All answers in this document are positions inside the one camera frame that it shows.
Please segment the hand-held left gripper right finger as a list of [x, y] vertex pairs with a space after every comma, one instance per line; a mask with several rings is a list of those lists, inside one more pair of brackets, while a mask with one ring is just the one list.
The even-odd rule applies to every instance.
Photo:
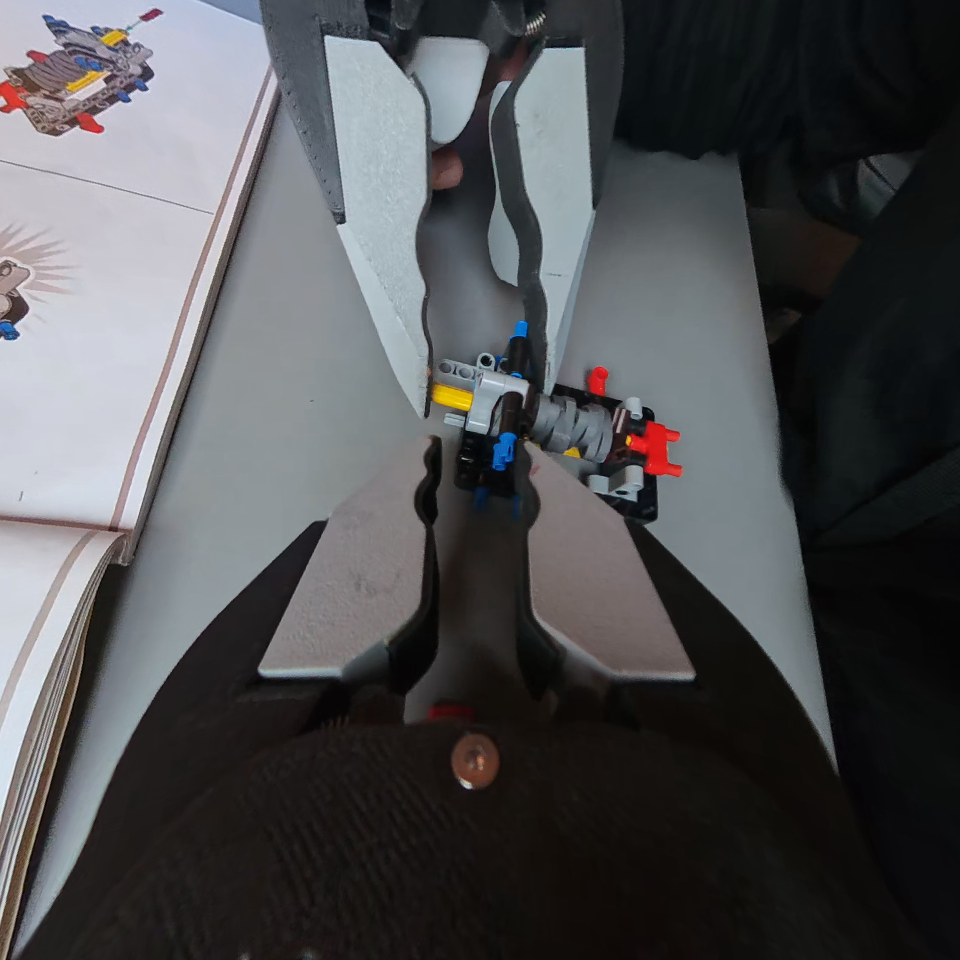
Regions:
[[515, 466], [516, 651], [531, 696], [694, 683], [695, 667], [624, 518], [529, 441]]

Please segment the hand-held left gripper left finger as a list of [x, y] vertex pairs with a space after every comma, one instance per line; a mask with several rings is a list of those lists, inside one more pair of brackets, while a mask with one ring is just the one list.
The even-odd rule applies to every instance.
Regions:
[[406, 694], [439, 643], [438, 437], [417, 438], [332, 512], [259, 665]]

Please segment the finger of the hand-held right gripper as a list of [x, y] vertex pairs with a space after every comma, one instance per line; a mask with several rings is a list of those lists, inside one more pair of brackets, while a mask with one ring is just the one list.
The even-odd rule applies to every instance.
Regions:
[[551, 391], [595, 219], [586, 52], [546, 46], [491, 94], [491, 266], [521, 294], [534, 382]]
[[425, 418], [431, 347], [417, 238], [430, 193], [426, 99], [378, 42], [328, 35], [324, 50], [338, 233], [395, 378]]

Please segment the black lego frame assembly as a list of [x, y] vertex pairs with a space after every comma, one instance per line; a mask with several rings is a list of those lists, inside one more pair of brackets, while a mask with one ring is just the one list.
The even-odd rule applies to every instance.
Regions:
[[523, 441], [559, 457], [594, 495], [627, 521], [648, 524], [659, 516], [658, 478], [680, 477], [670, 460], [678, 431], [658, 422], [638, 397], [607, 396], [609, 371], [594, 366], [584, 389], [557, 385], [540, 391], [532, 381], [528, 325], [515, 324], [505, 351], [482, 352], [472, 364], [442, 359], [434, 382], [473, 391], [466, 413], [445, 409], [444, 423], [460, 431], [455, 486], [482, 508], [490, 497], [519, 507], [516, 479]]

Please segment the lego instruction booklet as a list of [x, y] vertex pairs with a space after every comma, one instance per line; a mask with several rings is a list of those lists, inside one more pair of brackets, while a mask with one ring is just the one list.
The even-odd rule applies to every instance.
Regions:
[[202, 2], [1, 4], [2, 957], [90, 612], [159, 483], [278, 99]]

